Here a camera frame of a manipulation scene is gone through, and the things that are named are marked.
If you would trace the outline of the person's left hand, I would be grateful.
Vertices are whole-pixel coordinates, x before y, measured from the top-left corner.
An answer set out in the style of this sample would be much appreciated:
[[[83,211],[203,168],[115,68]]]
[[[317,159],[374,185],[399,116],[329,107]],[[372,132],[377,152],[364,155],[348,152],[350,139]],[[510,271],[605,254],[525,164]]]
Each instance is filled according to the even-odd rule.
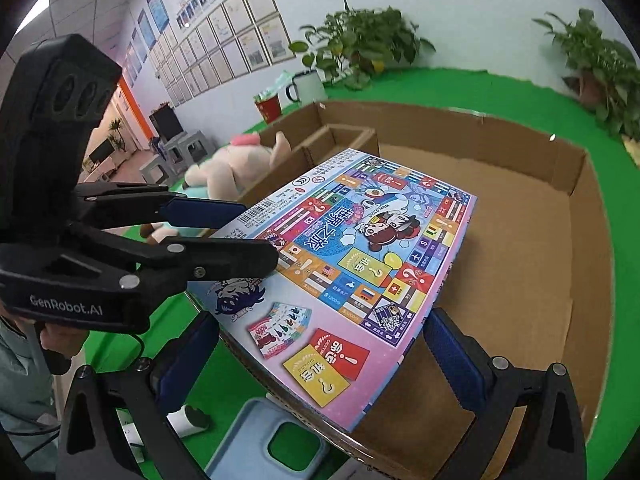
[[[44,352],[55,352],[70,360],[78,355],[88,335],[86,330],[50,323],[36,330],[35,321],[11,314],[2,304],[1,378],[50,378],[52,374]]]

